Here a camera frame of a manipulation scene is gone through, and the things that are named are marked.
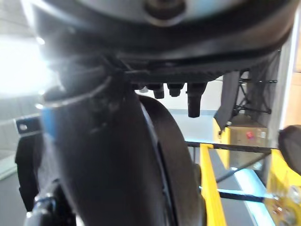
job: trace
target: bright light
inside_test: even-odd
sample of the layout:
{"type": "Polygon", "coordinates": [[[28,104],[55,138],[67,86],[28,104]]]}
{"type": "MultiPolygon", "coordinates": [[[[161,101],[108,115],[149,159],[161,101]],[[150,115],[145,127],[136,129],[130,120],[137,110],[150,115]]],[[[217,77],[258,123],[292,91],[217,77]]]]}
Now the bright light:
{"type": "Polygon", "coordinates": [[[36,40],[40,45],[45,45],[45,41],[41,37],[37,37],[36,40]]]}
{"type": "Polygon", "coordinates": [[[34,39],[0,40],[0,95],[31,95],[54,84],[34,39]]]}

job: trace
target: black metal bar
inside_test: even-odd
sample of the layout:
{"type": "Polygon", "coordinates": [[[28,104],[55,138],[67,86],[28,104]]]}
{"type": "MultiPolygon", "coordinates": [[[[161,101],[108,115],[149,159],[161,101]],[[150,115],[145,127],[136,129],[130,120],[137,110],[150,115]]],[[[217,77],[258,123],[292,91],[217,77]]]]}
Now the black metal bar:
{"type": "MultiPolygon", "coordinates": [[[[200,147],[201,144],[210,144],[210,143],[186,141],[186,144],[188,147],[200,147]]],[[[267,153],[267,154],[271,154],[271,149],[273,149],[272,147],[257,147],[257,146],[243,146],[243,145],[225,145],[225,144],[212,144],[212,145],[213,145],[213,149],[224,149],[229,151],[267,153]]]]}
{"type": "Polygon", "coordinates": [[[242,145],[224,145],[213,144],[214,149],[225,149],[229,151],[239,152],[254,152],[254,153],[268,153],[271,154],[271,147],[256,147],[256,146],[242,146],[242,145]]]}
{"type": "Polygon", "coordinates": [[[253,111],[253,112],[260,112],[260,113],[267,113],[267,114],[271,114],[270,111],[264,111],[264,110],[258,110],[258,109],[254,109],[254,108],[249,108],[249,107],[245,107],[245,106],[239,106],[237,105],[237,107],[240,108],[240,110],[247,110],[247,111],[253,111]]]}
{"type": "Polygon", "coordinates": [[[252,166],[252,165],[255,164],[256,162],[258,162],[258,161],[260,161],[261,159],[264,159],[265,157],[267,157],[268,155],[269,155],[269,153],[265,153],[265,154],[263,154],[263,155],[257,157],[256,159],[254,159],[254,160],[252,160],[252,161],[250,161],[250,162],[248,162],[248,163],[246,163],[246,164],[240,166],[240,167],[237,168],[236,170],[229,171],[229,172],[226,173],[225,175],[223,175],[223,176],[217,178],[217,179],[216,179],[216,183],[220,183],[221,181],[223,181],[223,180],[225,180],[225,179],[231,177],[231,176],[232,176],[233,174],[235,174],[236,172],[238,172],[238,171],[240,171],[240,170],[242,170],[242,169],[245,169],[245,168],[247,168],[247,167],[249,167],[249,166],[252,166]]]}
{"type": "Polygon", "coordinates": [[[240,79],[239,80],[240,83],[277,83],[278,80],[258,80],[258,81],[253,81],[252,79],[240,79]]]}
{"type": "Polygon", "coordinates": [[[188,147],[199,147],[201,143],[193,141],[185,141],[188,147]]]}
{"type": "Polygon", "coordinates": [[[242,85],[242,84],[240,84],[239,86],[240,86],[240,88],[241,88],[241,91],[243,92],[243,94],[244,94],[244,96],[245,96],[246,103],[247,103],[247,104],[249,104],[251,101],[248,99],[248,96],[247,96],[247,94],[246,94],[246,92],[245,92],[245,90],[244,90],[244,87],[243,87],[243,85],[242,85]]]}
{"type": "Polygon", "coordinates": [[[255,196],[252,194],[242,194],[240,191],[233,190],[218,190],[220,197],[224,199],[234,199],[241,201],[250,201],[250,202],[263,202],[265,197],[255,196]]]}

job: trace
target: red button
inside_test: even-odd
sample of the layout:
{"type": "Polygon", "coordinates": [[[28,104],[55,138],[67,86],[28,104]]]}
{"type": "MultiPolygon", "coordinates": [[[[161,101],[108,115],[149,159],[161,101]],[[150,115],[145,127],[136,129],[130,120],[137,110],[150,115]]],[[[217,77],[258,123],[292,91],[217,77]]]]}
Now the red button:
{"type": "Polygon", "coordinates": [[[247,132],[246,133],[246,137],[248,138],[248,139],[253,139],[254,138],[254,135],[253,135],[253,133],[252,132],[247,132]]]}

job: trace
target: gray floor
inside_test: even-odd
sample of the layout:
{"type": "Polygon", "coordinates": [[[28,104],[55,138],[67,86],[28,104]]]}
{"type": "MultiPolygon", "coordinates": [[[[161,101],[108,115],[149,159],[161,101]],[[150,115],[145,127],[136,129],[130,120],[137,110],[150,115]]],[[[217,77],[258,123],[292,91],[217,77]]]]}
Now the gray floor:
{"type": "Polygon", "coordinates": [[[0,181],[0,225],[22,226],[26,210],[19,193],[17,174],[0,181]]]}

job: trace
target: yellow metal bar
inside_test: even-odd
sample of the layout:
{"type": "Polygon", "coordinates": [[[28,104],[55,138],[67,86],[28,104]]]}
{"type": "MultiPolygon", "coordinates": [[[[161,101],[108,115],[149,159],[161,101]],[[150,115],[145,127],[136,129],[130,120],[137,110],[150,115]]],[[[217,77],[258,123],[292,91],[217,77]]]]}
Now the yellow metal bar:
{"type": "Polygon", "coordinates": [[[217,191],[214,172],[209,156],[211,144],[200,145],[200,163],[202,170],[202,195],[206,201],[207,226],[226,226],[220,194],[217,191]]]}
{"type": "Polygon", "coordinates": [[[289,168],[279,150],[272,149],[267,193],[272,194],[275,198],[267,198],[264,203],[276,225],[284,220],[286,210],[294,212],[295,225],[301,225],[301,204],[293,202],[289,197],[291,186],[300,187],[301,176],[289,168]]]}
{"type": "MultiPolygon", "coordinates": [[[[226,127],[222,131],[222,133],[219,135],[219,132],[221,131],[221,129],[220,129],[219,125],[217,124],[215,118],[213,118],[213,131],[214,131],[214,141],[217,144],[225,144],[225,145],[230,144],[230,129],[226,127]]],[[[226,169],[229,169],[230,151],[218,149],[218,150],[216,150],[216,152],[218,153],[224,167],[226,169]]]]}

